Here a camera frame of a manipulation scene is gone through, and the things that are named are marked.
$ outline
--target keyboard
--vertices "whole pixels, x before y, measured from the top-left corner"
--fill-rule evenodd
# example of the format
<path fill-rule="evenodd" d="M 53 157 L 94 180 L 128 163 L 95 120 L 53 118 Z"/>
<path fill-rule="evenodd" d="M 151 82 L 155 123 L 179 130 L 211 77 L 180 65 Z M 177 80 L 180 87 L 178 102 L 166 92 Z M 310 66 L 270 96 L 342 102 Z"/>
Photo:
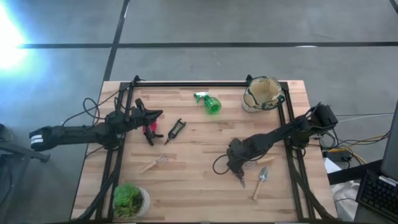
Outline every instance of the keyboard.
<path fill-rule="evenodd" d="M 398 187 L 368 171 L 362 178 L 356 201 L 382 216 L 398 222 Z"/>

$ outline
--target butcher block tabletop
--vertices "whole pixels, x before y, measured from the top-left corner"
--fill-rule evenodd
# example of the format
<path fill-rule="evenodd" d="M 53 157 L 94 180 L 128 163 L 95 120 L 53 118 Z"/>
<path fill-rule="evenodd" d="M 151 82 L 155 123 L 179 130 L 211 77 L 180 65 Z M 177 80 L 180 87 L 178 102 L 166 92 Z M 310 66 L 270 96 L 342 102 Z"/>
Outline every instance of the butcher block tabletop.
<path fill-rule="evenodd" d="M 295 116 L 304 114 L 310 108 L 304 82 L 294 80 L 287 83 Z M 104 82 L 99 101 L 118 91 L 119 86 L 120 82 Z M 140 98 L 147 109 L 164 111 L 157 120 L 157 134 L 164 134 L 165 137 L 154 139 L 154 146 L 150 146 L 141 128 L 126 134 L 119 185 L 130 182 L 146 189 L 151 204 L 144 217 L 120 220 L 114 216 L 115 222 L 297 220 L 283 141 L 275 143 L 264 157 L 274 157 L 273 160 L 245 169 L 246 188 L 242 188 L 231 171 L 224 175 L 213 172 L 214 160 L 226 154 L 233 138 L 245 139 L 280 127 L 277 109 L 257 113 L 243 110 L 241 100 L 244 89 L 217 86 L 134 88 L 132 105 L 135 105 L 135 99 Z M 193 94 L 201 91 L 207 91 L 221 101 L 222 109 L 218 114 L 209 115 L 204 109 L 203 100 L 196 102 Z M 102 104 L 99 110 L 102 116 L 112 112 L 113 100 Z M 284 111 L 288 119 L 285 103 Z M 175 139 L 164 145 L 167 133 L 180 118 L 187 125 Z M 89 144 L 87 154 L 98 147 L 98 144 Z M 139 173 L 163 153 L 167 161 L 158 163 L 144 174 Z M 105 158 L 106 151 L 99 150 L 85 159 L 71 218 L 81 215 L 99 192 Z M 307 147 L 304 161 L 311 191 L 328 212 L 336 216 L 319 147 Z M 227 157 L 221 158 L 215 169 L 224 172 L 227 169 L 226 162 Z M 268 179 L 262 184 L 258 199 L 253 200 L 258 175 L 264 166 L 269 170 Z M 110 191 L 104 203 L 104 216 L 108 211 L 109 194 Z M 300 197 L 304 216 L 308 217 L 302 192 Z"/>

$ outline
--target white pot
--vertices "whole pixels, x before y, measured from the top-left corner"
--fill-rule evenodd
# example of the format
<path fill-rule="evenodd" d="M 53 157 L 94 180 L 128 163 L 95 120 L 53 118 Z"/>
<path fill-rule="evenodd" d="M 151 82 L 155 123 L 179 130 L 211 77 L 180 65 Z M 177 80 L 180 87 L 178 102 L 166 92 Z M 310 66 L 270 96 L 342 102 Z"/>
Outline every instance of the white pot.
<path fill-rule="evenodd" d="M 136 215 L 134 215 L 133 217 L 119 217 L 119 218 L 123 218 L 123 219 L 132 219 L 132 218 L 138 218 L 138 217 L 143 217 L 149 210 L 150 207 L 150 197 L 149 197 L 149 193 L 147 190 L 143 189 L 142 187 L 137 187 L 139 192 L 142 195 L 142 205 L 141 208 L 139 209 L 139 211 L 136 213 Z"/>

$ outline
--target gray concrete floor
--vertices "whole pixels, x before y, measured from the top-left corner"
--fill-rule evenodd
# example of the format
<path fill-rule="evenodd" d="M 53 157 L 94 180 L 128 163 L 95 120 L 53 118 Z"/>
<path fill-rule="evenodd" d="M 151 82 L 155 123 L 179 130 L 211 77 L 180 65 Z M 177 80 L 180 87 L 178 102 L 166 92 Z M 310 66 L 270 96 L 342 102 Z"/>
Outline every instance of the gray concrete floor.
<path fill-rule="evenodd" d="M 122 0 L 4 1 L 25 43 L 111 43 Z M 388 0 L 131 0 L 121 42 L 397 41 Z M 0 68 L 0 122 L 29 147 L 28 133 L 58 125 L 98 98 L 109 49 L 23 50 Z M 247 74 L 305 80 L 310 102 L 335 114 L 393 112 L 397 47 L 264 49 L 119 49 L 111 80 L 241 80 Z M 388 131 L 391 116 L 341 123 L 341 139 Z M 79 116 L 70 125 L 91 124 Z M 380 159 L 385 142 L 354 150 Z M 9 223 L 68 220 L 85 145 L 60 146 L 48 164 L 32 161 Z"/>

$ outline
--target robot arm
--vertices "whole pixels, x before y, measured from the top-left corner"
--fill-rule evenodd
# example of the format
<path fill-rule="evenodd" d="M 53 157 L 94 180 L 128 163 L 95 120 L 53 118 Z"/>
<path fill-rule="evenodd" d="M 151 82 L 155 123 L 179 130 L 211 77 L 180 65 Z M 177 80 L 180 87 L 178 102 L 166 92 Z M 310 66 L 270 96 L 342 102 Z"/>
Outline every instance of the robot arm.
<path fill-rule="evenodd" d="M 333 129 L 337 122 L 330 107 L 319 103 L 310 108 L 306 114 L 296 117 L 293 121 L 267 134 L 255 134 L 243 141 L 233 139 L 227 149 L 227 166 L 238 178 L 242 178 L 243 164 L 260 159 L 275 142 L 290 137 L 293 147 L 304 148 L 311 135 L 323 135 Z"/>
<path fill-rule="evenodd" d="M 106 115 L 103 123 L 94 126 L 46 126 L 29 133 L 30 146 L 35 151 L 45 151 L 62 144 L 81 144 L 97 142 L 105 149 L 119 146 L 119 137 L 130 130 L 141 126 L 149 128 L 163 113 L 162 110 L 147 110 L 140 99 L 136 100 L 137 108 L 128 110 L 131 114 L 126 119 L 122 111 L 113 111 Z"/>

